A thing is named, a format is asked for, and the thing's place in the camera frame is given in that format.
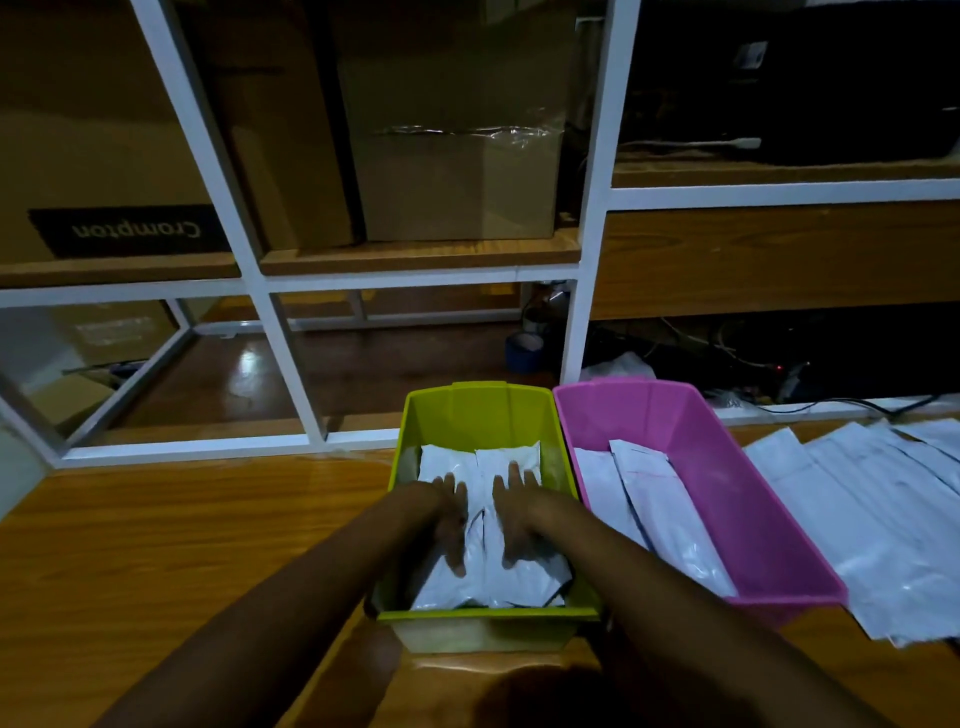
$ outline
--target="right hand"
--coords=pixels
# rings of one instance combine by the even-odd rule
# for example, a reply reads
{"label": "right hand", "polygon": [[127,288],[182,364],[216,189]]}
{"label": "right hand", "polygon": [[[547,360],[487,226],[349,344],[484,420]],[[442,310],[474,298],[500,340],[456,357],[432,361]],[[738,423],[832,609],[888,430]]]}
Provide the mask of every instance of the right hand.
{"label": "right hand", "polygon": [[540,487],[532,471],[521,478],[517,463],[510,464],[507,481],[509,488],[499,475],[493,479],[493,505],[503,528],[503,558],[512,564],[533,554],[539,536],[535,527],[538,503],[549,499],[551,491]]}

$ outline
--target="sticker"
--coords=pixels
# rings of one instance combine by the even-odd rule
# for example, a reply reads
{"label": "sticker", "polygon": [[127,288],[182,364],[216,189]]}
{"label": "sticker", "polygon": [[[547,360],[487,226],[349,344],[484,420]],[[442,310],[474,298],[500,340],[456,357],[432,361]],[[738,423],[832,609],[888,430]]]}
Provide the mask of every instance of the sticker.
{"label": "sticker", "polygon": [[56,257],[229,252],[213,205],[58,207],[27,211]]}

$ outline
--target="pink plastic bin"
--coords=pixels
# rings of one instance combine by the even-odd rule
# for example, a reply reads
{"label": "pink plastic bin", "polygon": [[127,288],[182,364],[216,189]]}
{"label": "pink plastic bin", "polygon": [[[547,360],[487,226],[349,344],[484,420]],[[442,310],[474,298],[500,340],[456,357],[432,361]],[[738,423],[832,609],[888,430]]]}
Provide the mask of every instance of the pink plastic bin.
{"label": "pink plastic bin", "polygon": [[736,585],[730,604],[773,627],[810,607],[847,604],[844,583],[692,386],[627,377],[567,384],[553,395],[587,508],[574,448],[627,440],[662,450]]}

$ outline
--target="hand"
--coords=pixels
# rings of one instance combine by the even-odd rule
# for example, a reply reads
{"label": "hand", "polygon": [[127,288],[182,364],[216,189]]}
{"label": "hand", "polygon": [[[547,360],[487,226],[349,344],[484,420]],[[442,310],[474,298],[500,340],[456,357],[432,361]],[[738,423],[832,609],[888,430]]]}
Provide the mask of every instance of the hand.
{"label": "hand", "polygon": [[540,487],[532,471],[526,471],[521,479],[517,463],[510,464],[507,480],[509,488],[499,475],[493,479],[493,505],[503,528],[503,558],[512,564],[533,554],[539,535],[534,527],[536,505],[549,498],[550,491]]}
{"label": "hand", "polygon": [[463,576],[464,570],[464,527],[467,524],[467,484],[456,483],[453,473],[444,478],[434,478],[432,483],[417,482],[434,500],[436,514],[433,537],[444,548],[444,556],[450,569]]}

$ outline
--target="plastic bin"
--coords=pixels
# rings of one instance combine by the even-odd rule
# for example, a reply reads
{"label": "plastic bin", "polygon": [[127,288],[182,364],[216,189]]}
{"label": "plastic bin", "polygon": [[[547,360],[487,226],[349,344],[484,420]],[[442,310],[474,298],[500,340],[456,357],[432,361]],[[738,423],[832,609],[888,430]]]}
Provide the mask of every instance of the plastic bin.
{"label": "plastic bin", "polygon": [[[458,450],[517,448],[540,441],[544,488],[578,497],[564,435],[548,389],[502,381],[459,382],[407,395],[390,486],[416,480],[420,446]],[[374,587],[370,604],[411,652],[558,650],[580,623],[599,619],[600,603],[578,576],[564,607],[410,612],[396,568]]]}
{"label": "plastic bin", "polygon": [[846,605],[847,588],[689,384],[625,377],[554,390],[581,498],[574,448],[627,440],[666,452],[684,482],[739,596],[729,598],[778,627],[822,605]]}

